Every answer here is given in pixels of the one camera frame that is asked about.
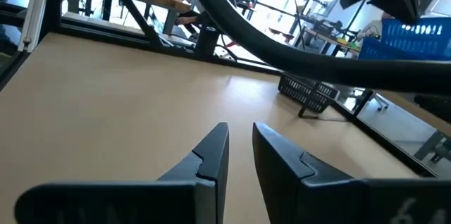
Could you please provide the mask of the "black frame post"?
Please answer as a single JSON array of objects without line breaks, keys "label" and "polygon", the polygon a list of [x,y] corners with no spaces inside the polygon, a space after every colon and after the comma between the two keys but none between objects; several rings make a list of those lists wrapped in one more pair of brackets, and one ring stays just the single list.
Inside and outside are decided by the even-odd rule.
[{"label": "black frame post", "polygon": [[42,40],[49,32],[58,31],[61,25],[61,16],[61,0],[47,0],[39,40]]}]

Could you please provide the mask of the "black plastic slotted basket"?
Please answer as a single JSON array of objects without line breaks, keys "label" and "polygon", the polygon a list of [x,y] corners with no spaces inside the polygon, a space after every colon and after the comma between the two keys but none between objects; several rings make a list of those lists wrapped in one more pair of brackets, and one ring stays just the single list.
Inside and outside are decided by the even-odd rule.
[{"label": "black plastic slotted basket", "polygon": [[328,83],[287,73],[281,75],[278,90],[314,113],[323,113],[340,93]]}]

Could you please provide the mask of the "black metal shelf frame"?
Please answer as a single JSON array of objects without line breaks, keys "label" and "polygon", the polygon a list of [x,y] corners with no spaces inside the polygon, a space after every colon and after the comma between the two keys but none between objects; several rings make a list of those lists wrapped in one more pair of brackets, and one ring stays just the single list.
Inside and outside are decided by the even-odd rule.
[{"label": "black metal shelf frame", "polygon": [[403,163],[415,174],[425,178],[437,178],[438,175],[434,173],[430,168],[427,168],[420,161],[409,155],[406,151],[398,147],[398,145],[391,142],[389,139],[381,135],[379,132],[370,127],[363,120],[358,118],[358,115],[365,107],[366,103],[371,99],[372,91],[369,91],[364,95],[362,102],[357,106],[355,111],[348,110],[344,104],[339,101],[334,101],[330,104],[330,107],[337,111],[343,118],[344,122],[350,122],[361,130],[367,137],[372,139],[378,146],[385,149],[392,157],[395,157],[398,161]]}]

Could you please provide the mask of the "black table frame rail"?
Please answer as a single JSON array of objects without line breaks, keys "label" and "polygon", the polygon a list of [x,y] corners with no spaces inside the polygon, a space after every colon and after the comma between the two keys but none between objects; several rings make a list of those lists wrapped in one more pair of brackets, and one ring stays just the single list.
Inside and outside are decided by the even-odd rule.
[{"label": "black table frame rail", "polygon": [[168,56],[174,56],[179,58],[186,58],[193,61],[201,61],[221,66],[228,66],[231,68],[239,68],[243,70],[248,70],[257,73],[265,73],[268,75],[276,75],[281,76],[281,73],[277,70],[262,68],[258,66],[251,66],[243,63],[238,63],[230,60],[225,60],[222,58],[218,58],[215,56],[198,56],[194,54],[190,54],[187,51],[181,51],[178,48],[168,48],[164,47],[163,49],[154,48],[149,42],[144,41],[141,37],[131,38],[125,37],[123,35],[116,35],[110,32],[104,32],[101,30],[95,30],[90,27],[78,27],[72,24],[61,23],[61,25],[56,30],[57,33],[62,35],[68,35],[72,37],[80,37],[83,39],[90,39],[97,42],[103,42],[108,44],[115,44],[118,46],[125,46],[128,48],[139,49],[143,51],[152,51],[158,54],[164,54]]}]

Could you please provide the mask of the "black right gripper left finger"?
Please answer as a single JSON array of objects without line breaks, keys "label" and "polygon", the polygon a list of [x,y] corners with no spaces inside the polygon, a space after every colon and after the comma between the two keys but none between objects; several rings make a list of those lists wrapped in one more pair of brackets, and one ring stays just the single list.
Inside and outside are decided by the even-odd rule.
[{"label": "black right gripper left finger", "polygon": [[155,181],[54,182],[23,192],[17,224],[221,224],[229,128],[218,123]]}]

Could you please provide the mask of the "person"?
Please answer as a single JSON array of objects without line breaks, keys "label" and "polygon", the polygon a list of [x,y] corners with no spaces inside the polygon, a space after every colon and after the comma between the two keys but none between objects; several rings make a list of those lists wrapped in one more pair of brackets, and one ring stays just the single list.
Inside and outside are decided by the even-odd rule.
[{"label": "person", "polygon": [[389,13],[383,12],[379,20],[372,20],[357,34],[357,41],[362,40],[364,37],[381,37],[383,20],[393,19],[393,16]]},{"label": "person", "polygon": [[175,20],[176,25],[201,25],[209,18],[206,11],[198,13],[196,11],[188,11],[181,13]]}]

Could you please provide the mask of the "silver aluminium extrusion post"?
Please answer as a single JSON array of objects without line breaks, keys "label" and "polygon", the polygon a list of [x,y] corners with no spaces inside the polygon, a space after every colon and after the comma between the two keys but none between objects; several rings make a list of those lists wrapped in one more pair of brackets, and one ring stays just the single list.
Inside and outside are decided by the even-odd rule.
[{"label": "silver aluminium extrusion post", "polygon": [[47,0],[29,0],[18,45],[19,51],[31,53],[39,43]]}]

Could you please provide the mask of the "black diagonal frame brace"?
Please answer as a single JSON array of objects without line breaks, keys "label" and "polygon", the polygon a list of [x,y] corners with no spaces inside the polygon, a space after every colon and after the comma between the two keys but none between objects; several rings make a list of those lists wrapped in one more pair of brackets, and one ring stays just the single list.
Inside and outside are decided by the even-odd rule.
[{"label": "black diagonal frame brace", "polygon": [[156,47],[161,47],[161,40],[154,30],[153,27],[149,26],[144,18],[144,16],[140,13],[133,0],[122,0],[124,5],[127,7],[128,11],[131,13],[137,24],[140,26],[141,30],[145,34],[145,36],[149,39],[150,43]]}]

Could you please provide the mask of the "blue plastic slotted basket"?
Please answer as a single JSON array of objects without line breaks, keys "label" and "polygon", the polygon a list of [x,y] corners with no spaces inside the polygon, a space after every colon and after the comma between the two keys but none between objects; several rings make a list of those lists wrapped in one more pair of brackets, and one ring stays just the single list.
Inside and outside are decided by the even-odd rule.
[{"label": "blue plastic slotted basket", "polygon": [[451,61],[451,18],[420,18],[416,25],[385,19],[381,41],[421,58]]},{"label": "blue plastic slotted basket", "polygon": [[359,60],[408,60],[418,61],[420,57],[382,43],[373,37],[363,38]]}]

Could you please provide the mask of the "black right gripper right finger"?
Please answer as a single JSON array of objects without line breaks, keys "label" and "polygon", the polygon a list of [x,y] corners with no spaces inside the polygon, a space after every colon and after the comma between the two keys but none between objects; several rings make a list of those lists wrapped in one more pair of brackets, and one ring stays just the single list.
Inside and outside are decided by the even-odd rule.
[{"label": "black right gripper right finger", "polygon": [[252,144],[271,224],[451,224],[451,181],[354,178],[264,123]]}]

